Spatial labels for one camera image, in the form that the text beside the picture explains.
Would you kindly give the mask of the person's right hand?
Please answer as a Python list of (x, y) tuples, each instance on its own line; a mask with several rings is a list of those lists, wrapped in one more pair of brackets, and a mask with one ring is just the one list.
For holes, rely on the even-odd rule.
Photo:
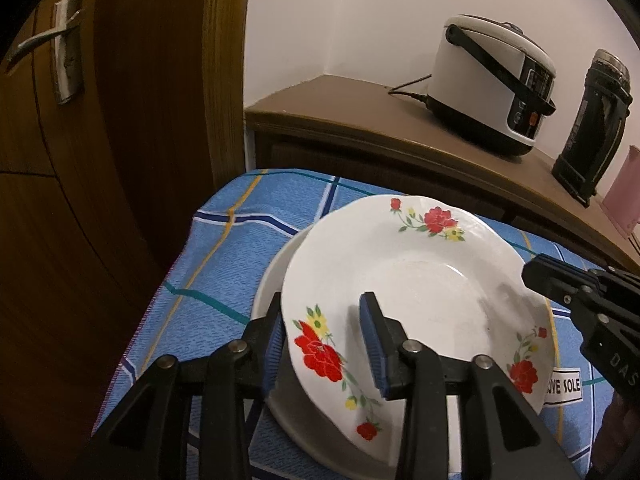
[(639, 413), (617, 392), (614, 392), (593, 443), (592, 468), (601, 476), (609, 474), (638, 432)]

